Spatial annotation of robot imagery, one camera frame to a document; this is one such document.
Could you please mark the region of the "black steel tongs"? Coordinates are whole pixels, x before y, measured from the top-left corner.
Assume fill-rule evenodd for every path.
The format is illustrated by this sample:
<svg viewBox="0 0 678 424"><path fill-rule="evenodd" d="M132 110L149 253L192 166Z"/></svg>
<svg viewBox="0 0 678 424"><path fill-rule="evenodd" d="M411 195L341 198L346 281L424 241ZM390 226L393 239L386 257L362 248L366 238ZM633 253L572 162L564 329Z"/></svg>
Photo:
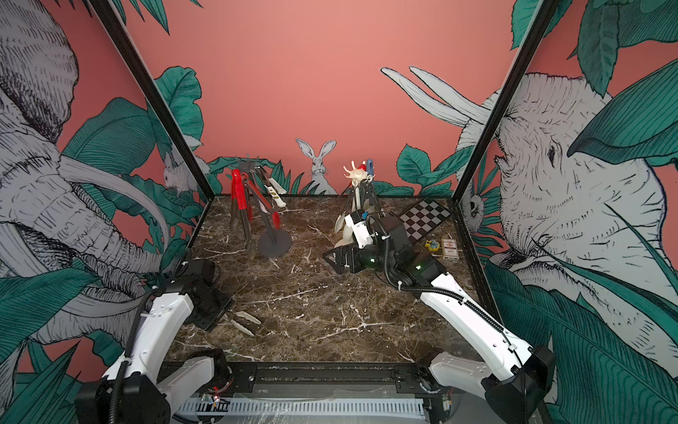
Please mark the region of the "black steel tongs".
<svg viewBox="0 0 678 424"><path fill-rule="evenodd" d="M383 213L383 207L374 189L372 180L365 180L362 184L365 194L364 210L370 213Z"/></svg>

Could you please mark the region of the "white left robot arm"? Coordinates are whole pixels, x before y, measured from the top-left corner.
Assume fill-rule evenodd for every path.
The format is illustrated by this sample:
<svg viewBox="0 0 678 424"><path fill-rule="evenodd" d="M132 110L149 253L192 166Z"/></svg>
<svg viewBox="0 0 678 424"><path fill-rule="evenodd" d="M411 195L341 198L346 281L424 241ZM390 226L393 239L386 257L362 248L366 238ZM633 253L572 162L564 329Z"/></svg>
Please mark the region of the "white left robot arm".
<svg viewBox="0 0 678 424"><path fill-rule="evenodd" d="M97 382L84 384L75 399L80 423L189 423L180 408L227 406L234 382L224 352L209 348L190 356L170 375L161 368L185 323L210 330L232 299L217 288L219 267L210 260L185 261L139 303L124 351Z"/></svg>

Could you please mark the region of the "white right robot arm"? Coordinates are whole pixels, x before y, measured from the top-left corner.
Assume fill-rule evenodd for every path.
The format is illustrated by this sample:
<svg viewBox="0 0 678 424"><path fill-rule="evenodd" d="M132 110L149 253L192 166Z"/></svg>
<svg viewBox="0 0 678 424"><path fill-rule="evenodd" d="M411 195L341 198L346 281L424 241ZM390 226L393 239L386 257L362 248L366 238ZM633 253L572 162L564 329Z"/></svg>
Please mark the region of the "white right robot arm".
<svg viewBox="0 0 678 424"><path fill-rule="evenodd" d="M437 353L427 367L435 384L485 399L506 423L529 422L552 389L554 353L493 318L432 254L415 250L397 217L357 210L340 217L337 227L344 240L324 254L336 273L381 271L389 286L419 298L480 356L455 360Z"/></svg>

